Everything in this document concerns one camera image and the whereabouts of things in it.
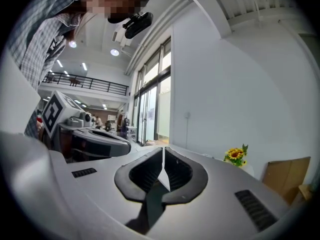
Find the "black vent grille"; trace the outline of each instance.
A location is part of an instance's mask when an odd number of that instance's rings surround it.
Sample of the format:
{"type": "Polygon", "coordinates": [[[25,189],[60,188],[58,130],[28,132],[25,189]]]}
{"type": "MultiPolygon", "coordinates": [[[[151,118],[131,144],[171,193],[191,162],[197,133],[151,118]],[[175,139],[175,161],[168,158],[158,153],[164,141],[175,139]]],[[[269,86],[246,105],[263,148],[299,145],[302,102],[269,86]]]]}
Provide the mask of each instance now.
{"type": "Polygon", "coordinates": [[[160,155],[153,155],[148,160],[134,167],[130,173],[130,180],[148,193],[156,182],[162,170],[162,150],[160,155]]]}
{"type": "Polygon", "coordinates": [[[171,192],[187,184],[193,176],[191,166],[172,155],[168,150],[165,150],[164,169],[169,178],[171,192]]]}
{"type": "Polygon", "coordinates": [[[255,197],[249,190],[242,190],[235,193],[250,219],[259,231],[263,231],[277,222],[271,212],[255,197]]]}
{"type": "Polygon", "coordinates": [[[89,168],[89,169],[84,169],[84,170],[73,171],[72,175],[75,178],[79,178],[79,177],[86,176],[86,175],[89,175],[89,174],[94,174],[96,172],[97,171],[95,169],[89,168]]]}

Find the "ceiling light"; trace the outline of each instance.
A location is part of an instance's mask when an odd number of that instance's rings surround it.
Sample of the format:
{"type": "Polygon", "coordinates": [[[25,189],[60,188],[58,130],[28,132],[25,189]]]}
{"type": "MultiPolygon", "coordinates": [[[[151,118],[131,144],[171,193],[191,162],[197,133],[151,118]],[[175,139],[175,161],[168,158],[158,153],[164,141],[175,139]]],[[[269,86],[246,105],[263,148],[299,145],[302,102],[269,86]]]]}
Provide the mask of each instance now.
{"type": "Polygon", "coordinates": [[[72,48],[76,48],[77,47],[77,43],[75,41],[70,41],[69,42],[69,46],[72,48]]]}
{"type": "Polygon", "coordinates": [[[82,66],[83,66],[83,68],[84,68],[85,71],[88,70],[86,64],[82,63],[82,66]]]}
{"type": "Polygon", "coordinates": [[[62,66],[62,64],[61,64],[61,62],[60,62],[60,60],[56,60],[56,62],[58,62],[58,64],[59,64],[59,66],[61,67],[61,68],[63,68],[64,66],[62,66]]]}
{"type": "Polygon", "coordinates": [[[117,49],[112,49],[110,51],[110,53],[113,55],[113,56],[119,56],[119,51],[117,49]]]}

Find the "black metal railing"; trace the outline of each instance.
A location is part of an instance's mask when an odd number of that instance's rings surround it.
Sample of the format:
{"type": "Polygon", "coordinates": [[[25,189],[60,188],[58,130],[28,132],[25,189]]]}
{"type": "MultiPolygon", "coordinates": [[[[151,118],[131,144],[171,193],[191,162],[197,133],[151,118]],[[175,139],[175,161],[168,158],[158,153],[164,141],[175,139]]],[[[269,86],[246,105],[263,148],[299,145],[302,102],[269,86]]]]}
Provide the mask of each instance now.
{"type": "Polygon", "coordinates": [[[127,95],[128,89],[128,86],[119,83],[99,80],[75,74],[69,74],[69,76],[67,76],[65,73],[56,72],[49,72],[48,74],[46,74],[42,82],[57,85],[80,87],[124,96],[127,95]]]}

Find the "sunflower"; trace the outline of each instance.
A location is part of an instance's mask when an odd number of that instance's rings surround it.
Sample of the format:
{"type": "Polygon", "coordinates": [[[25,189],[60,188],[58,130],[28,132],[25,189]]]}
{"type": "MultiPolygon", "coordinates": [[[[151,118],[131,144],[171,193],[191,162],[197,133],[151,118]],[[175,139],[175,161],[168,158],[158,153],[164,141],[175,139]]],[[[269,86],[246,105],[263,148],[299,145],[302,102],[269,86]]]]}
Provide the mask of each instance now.
{"type": "Polygon", "coordinates": [[[229,158],[230,159],[238,159],[241,156],[241,154],[237,151],[233,151],[229,153],[229,158]]]}

